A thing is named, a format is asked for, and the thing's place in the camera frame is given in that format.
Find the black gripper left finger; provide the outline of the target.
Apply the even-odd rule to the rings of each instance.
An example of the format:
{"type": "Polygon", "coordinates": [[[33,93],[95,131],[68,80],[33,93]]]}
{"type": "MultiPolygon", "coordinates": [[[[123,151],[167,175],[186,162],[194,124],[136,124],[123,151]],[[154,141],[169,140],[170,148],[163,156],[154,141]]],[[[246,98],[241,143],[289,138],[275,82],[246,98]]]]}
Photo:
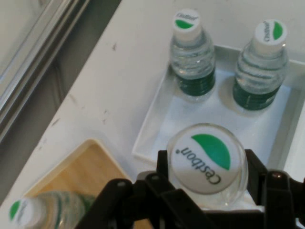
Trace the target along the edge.
{"type": "Polygon", "coordinates": [[[109,181],[91,208],[93,229],[130,229],[147,219],[155,229],[203,229],[205,214],[169,181],[167,151],[158,152],[157,167],[132,183],[109,181]]]}

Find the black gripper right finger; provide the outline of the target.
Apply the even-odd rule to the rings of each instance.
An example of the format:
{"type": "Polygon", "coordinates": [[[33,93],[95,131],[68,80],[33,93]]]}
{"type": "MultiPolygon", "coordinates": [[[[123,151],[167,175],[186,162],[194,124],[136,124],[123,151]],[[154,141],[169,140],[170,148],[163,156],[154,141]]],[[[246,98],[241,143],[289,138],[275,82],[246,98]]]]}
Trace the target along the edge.
{"type": "Polygon", "coordinates": [[[305,182],[292,179],[282,170],[268,170],[251,149],[247,190],[257,206],[264,207],[264,229],[298,229],[305,225],[305,182]]]}

